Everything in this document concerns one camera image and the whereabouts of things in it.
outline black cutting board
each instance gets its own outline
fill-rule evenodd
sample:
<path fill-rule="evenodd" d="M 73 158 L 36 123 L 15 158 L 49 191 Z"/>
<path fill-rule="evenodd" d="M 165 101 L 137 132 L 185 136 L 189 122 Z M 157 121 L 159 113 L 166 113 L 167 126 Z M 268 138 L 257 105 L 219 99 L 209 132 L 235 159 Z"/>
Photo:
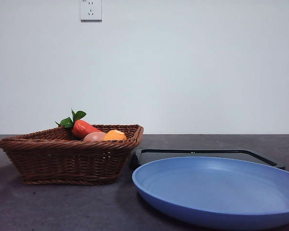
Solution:
<path fill-rule="evenodd" d="M 269 159 L 263 155 L 256 154 L 247 150 L 174 150 L 174 149 L 136 149 L 133 152 L 130 168 L 137 167 L 149 163 L 151 161 L 182 157 L 182 156 L 208 156 L 208 157 L 222 157 L 237 160 L 245 160 L 254 163 L 269 165 L 280 169 L 285 169 L 281 163 Z"/>

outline brown wicker basket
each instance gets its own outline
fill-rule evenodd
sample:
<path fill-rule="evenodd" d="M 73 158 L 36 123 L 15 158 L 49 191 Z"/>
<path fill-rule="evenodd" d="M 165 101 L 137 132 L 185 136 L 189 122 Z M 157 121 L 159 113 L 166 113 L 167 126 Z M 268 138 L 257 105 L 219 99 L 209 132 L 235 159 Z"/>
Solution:
<path fill-rule="evenodd" d="M 125 141 L 77 140 L 71 129 L 57 127 L 5 138 L 0 148 L 20 173 L 25 184 L 102 185 L 115 182 L 144 128 L 139 125 L 94 125 L 103 132 L 125 132 Z"/>

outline egg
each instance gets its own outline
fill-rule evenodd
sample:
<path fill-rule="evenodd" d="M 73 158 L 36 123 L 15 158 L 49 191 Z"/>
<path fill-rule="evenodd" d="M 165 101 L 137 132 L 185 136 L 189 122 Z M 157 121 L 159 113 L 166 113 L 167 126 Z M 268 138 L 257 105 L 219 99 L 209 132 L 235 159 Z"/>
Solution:
<path fill-rule="evenodd" d="M 91 132 L 83 138 L 83 141 L 91 141 L 91 142 L 102 141 L 105 135 L 106 133 L 101 131 Z"/>

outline dark countertop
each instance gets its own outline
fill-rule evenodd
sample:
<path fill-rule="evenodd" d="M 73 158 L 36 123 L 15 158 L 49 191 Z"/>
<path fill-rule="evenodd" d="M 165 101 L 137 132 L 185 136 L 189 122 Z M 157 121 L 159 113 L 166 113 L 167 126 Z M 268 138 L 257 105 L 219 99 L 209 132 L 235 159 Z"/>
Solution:
<path fill-rule="evenodd" d="M 289 135 L 144 135 L 138 148 L 245 149 L 289 171 Z M 117 182 L 103 186 L 20 182 L 0 149 L 0 231 L 208 231 L 176 221 L 149 206 L 137 193 L 125 166 Z M 272 229 L 289 231 L 289 225 Z"/>

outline wall socket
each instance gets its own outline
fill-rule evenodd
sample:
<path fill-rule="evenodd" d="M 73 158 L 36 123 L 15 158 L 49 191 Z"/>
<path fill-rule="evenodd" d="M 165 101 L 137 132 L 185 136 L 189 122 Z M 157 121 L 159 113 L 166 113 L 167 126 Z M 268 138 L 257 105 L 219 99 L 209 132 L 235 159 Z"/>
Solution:
<path fill-rule="evenodd" d="M 82 22 L 102 21 L 102 0 L 79 0 Z"/>

